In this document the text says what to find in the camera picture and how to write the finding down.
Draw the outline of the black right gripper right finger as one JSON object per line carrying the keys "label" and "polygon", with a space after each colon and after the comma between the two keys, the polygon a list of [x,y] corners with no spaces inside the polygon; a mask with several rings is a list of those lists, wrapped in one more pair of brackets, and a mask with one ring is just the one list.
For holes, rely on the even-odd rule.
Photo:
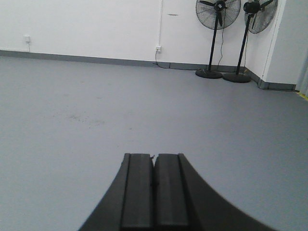
{"label": "black right gripper right finger", "polygon": [[255,231],[257,222],[219,195],[184,154],[160,154],[154,165],[154,230]]}

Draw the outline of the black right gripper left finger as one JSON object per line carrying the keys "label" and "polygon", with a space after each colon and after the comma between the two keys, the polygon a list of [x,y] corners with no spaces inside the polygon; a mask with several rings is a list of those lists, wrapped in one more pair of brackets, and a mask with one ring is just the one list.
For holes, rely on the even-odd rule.
{"label": "black right gripper left finger", "polygon": [[81,231],[149,231],[153,228],[153,162],[149,154],[125,154],[110,187]]}

